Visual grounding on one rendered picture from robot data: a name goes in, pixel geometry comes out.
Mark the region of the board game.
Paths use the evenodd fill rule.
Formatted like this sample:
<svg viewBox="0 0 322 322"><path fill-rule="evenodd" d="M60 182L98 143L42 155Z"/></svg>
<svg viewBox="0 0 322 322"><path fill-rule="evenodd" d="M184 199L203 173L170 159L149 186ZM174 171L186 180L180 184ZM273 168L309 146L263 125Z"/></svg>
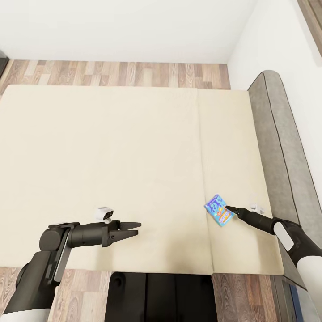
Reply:
<svg viewBox="0 0 322 322"><path fill-rule="evenodd" d="M228 205L218 194L215 194L215 196L204 205L206 210L221 227L235 215L235 213L227 209L226 206Z"/></svg>

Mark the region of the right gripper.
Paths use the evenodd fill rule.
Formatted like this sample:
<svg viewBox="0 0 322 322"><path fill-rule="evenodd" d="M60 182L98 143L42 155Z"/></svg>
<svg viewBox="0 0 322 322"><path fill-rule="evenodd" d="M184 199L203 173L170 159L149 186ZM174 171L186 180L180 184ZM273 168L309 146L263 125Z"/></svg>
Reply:
<svg viewBox="0 0 322 322"><path fill-rule="evenodd" d="M230 211L234 212L235 214L238 214L238 218L240 220L243 220L247 224L261 230L260 222L261 222L262 218L264 217L264 215L258 214L255 212L251 212L245 208L236 208L236 207L230 207L230 206L226 206L226 208L229 209Z"/></svg>

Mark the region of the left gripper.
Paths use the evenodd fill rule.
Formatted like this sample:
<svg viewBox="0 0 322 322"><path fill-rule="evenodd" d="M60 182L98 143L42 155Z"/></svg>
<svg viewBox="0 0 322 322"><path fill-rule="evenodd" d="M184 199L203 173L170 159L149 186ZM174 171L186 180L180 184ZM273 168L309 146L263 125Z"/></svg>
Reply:
<svg viewBox="0 0 322 322"><path fill-rule="evenodd" d="M109 247L113 242L138 235L138 230L131 229L141 225L140 222L120 222L119 220L112 220L110 223L89 223L84 228L82 240L84 246Z"/></svg>

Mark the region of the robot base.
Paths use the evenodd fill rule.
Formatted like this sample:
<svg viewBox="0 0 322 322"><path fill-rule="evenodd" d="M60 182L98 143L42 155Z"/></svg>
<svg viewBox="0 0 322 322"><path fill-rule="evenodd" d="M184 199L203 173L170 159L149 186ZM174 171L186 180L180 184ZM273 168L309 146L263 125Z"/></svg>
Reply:
<svg viewBox="0 0 322 322"><path fill-rule="evenodd" d="M113 271L104 322L218 322L212 276Z"/></svg>

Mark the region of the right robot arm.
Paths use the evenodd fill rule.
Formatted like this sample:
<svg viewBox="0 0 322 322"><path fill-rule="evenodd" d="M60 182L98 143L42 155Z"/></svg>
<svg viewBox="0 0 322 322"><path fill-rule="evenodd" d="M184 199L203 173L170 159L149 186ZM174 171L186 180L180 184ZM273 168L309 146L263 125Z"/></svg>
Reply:
<svg viewBox="0 0 322 322"><path fill-rule="evenodd" d="M251 203L250 210L226 206L247 224L276 235L301 275L322 322L322 249L301 229L299 224L264 215L265 209Z"/></svg>

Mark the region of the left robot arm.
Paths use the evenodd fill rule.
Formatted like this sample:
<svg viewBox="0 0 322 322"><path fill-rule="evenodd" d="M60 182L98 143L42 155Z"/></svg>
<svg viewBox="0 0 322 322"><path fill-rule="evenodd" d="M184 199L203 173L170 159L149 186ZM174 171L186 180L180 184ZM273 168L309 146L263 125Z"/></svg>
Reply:
<svg viewBox="0 0 322 322"><path fill-rule="evenodd" d="M111 208L101 207L94 212L95 223L62 222L49 225L39 241L41 251L19 272L15 292L0 322L47 322L72 248L83 246L109 247L117 242L138 235L140 222L120 222L110 217Z"/></svg>

